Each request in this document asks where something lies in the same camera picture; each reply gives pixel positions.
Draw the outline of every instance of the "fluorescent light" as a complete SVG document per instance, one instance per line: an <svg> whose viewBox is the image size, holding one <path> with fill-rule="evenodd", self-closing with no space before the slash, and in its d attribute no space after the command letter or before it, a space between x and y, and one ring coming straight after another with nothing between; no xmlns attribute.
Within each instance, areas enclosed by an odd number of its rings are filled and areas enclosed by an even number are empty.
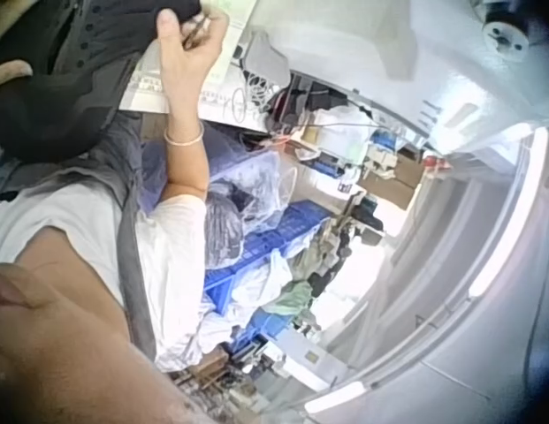
<svg viewBox="0 0 549 424"><path fill-rule="evenodd" d="M471 298L482 296L488 290L494 278L496 278L502 267L506 264L517 240L522 235L523 227L530 216L533 203L538 194L539 185L541 184L548 145L549 132L547 129L537 129L533 138L533 144L531 145L530 163L523 180L520 197L518 197L518 201L515 204L514 213L510 217L492 256L480 271L475 282L470 286L469 296Z"/></svg>
<svg viewBox="0 0 549 424"><path fill-rule="evenodd" d="M358 398L366 392L361 382L352 382L342 389L335 390L328 395L321 396L305 405L308 413L320 413L337 405L344 404L354 398Z"/></svg>

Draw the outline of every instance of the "fabric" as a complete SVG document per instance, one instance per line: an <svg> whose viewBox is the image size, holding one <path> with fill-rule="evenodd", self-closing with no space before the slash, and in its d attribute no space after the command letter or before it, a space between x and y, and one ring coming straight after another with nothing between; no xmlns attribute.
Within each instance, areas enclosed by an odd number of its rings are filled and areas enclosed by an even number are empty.
<svg viewBox="0 0 549 424"><path fill-rule="evenodd" d="M198 365L202 362L203 356L213 352L218 345L232 341L232 324L213 312L214 310L213 301L204 293L199 304L200 324L197 331L193 335L184 336L181 342L159 357L156 363L158 369L172 373Z"/></svg>
<svg viewBox="0 0 549 424"><path fill-rule="evenodd" d="M111 192L95 181L55 192L48 190L48 183L23 190L14 201L0 203L0 262L14 262L41 228L58 228L123 306L117 259L121 216ZM197 328L204 279L204 219L204 203L187 195L161 203L150 216L140 212L137 217L156 363Z"/></svg>
<svg viewBox="0 0 549 424"><path fill-rule="evenodd" d="M180 22L202 10L199 0L38 2L0 40L0 64L23 59L34 71L0 87L0 146L36 163L88 152L114 118L164 8Z"/></svg>
<svg viewBox="0 0 549 424"><path fill-rule="evenodd" d="M292 272L278 250L269 261L248 271L235 285L225 318L233 327L243 329L259 307L276 299L282 288L292 281Z"/></svg>
<svg viewBox="0 0 549 424"><path fill-rule="evenodd" d="M117 235L118 275L132 343L150 360L156 357L156 341L134 230L141 185L141 114L119 112L101 141L86 155L62 163L24 164L0 149L0 200L50 181L56 191L92 178L111 191L122 210Z"/></svg>
<svg viewBox="0 0 549 424"><path fill-rule="evenodd" d="M263 306L269 314L297 315L308 307L311 301L311 286L307 281L298 281L282 289L280 297Z"/></svg>

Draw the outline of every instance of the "silver bangle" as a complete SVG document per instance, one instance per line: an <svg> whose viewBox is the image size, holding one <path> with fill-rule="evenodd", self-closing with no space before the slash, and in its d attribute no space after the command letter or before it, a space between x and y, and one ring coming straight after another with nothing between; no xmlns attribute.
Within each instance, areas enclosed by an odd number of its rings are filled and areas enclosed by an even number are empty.
<svg viewBox="0 0 549 424"><path fill-rule="evenodd" d="M174 141L170 138L168 135L168 130L164 131L164 139L166 140L166 143L170 144L171 146L175 146L178 148L186 148L187 146L193 146L196 143L199 143L203 140L203 134L205 133L205 128L203 127L202 121L200 121L200 135L197 136L197 138L188 141L186 143L178 143L177 141Z"/></svg>

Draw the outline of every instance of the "blue basket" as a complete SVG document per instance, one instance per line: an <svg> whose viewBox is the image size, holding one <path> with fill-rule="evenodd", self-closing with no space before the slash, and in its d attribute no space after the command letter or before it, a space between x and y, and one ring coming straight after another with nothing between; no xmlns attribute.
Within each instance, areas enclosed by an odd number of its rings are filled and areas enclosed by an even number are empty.
<svg viewBox="0 0 549 424"><path fill-rule="evenodd" d="M242 351L245 347L250 345L250 343L253 341L253 339L256 337L256 330L255 328L248 328L242 330L233 340L231 344L227 346L227 351L229 351L231 354L238 353Z"/></svg>
<svg viewBox="0 0 549 424"><path fill-rule="evenodd" d="M208 270L205 272L205 283L203 287L207 291L218 285L223 285L225 280L233 277L234 274L229 268Z"/></svg>
<svg viewBox="0 0 549 424"><path fill-rule="evenodd" d="M214 285L212 288L205 289L205 293L211 300L213 300L213 303L215 304L215 312L220 315L225 315L227 312L227 307L231 301L231 293L233 293L235 282L235 275L231 275L219 284Z"/></svg>
<svg viewBox="0 0 549 424"><path fill-rule="evenodd" d="M331 213L316 203L300 201L286 209L276 230L262 234L248 234L245 238L243 254L236 264L229 268L206 272L204 290L215 303L217 313L225 314L235 284L251 268L260 266L263 261L268 261L274 249L278 249L282 256L286 256L295 240L313 231L329 216Z"/></svg>
<svg viewBox="0 0 549 424"><path fill-rule="evenodd" d="M312 224L318 224L332 217L332 213L313 201L297 201L290 204L289 209L301 212Z"/></svg>
<svg viewBox="0 0 549 424"><path fill-rule="evenodd" d="M263 234L248 234L245 237L245 247L239 261L231 266L235 274L239 274L250 265L254 265L263 258L270 257L272 250L280 249L284 240L275 232L268 231Z"/></svg>
<svg viewBox="0 0 549 424"><path fill-rule="evenodd" d="M258 309L250 320L249 328L265 337L276 338L285 329L294 317L292 315L268 314Z"/></svg>
<svg viewBox="0 0 549 424"><path fill-rule="evenodd" d="M275 230L284 240L284 246L280 249L282 256L286 258L291 250L292 243L296 239L300 239L302 236L308 234L317 226L317 223L311 223L299 210L286 209L278 228Z"/></svg>
<svg viewBox="0 0 549 424"><path fill-rule="evenodd" d="M205 274L205 292L213 300L216 312L224 315L231 301L231 293L237 281L251 267L270 258L272 250L280 249L284 240L275 232L249 234L245 238L245 247L239 261L229 268L207 271Z"/></svg>

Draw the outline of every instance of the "plastic bag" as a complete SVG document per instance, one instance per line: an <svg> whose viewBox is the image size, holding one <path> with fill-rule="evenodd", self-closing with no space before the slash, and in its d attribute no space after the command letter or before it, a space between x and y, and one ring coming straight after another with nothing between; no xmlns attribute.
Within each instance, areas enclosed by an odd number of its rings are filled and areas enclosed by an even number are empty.
<svg viewBox="0 0 549 424"><path fill-rule="evenodd" d="M203 146L210 164L211 181L245 162L252 155L236 140L234 135L218 131L212 125L203 123ZM166 146L161 140L148 142L142 148L143 187L139 196L142 210L149 214L160 201L166 185Z"/></svg>
<svg viewBox="0 0 549 424"><path fill-rule="evenodd" d="M205 268L221 269L242 256L242 219L234 203L223 194L209 192L205 216Z"/></svg>
<svg viewBox="0 0 549 424"><path fill-rule="evenodd" d="M278 187L278 205L276 206L276 210L266 219L266 221L257 226L256 232L265 232L278 228L284 211L288 207L292 195L294 194L297 180L298 169L296 167L292 167L282 174Z"/></svg>
<svg viewBox="0 0 549 424"><path fill-rule="evenodd" d="M280 158L278 152L265 151L233 167L221 178L232 183L250 197L250 202L241 211L243 231L267 231L275 226L264 225L272 215L282 212L289 202L280 199Z"/></svg>

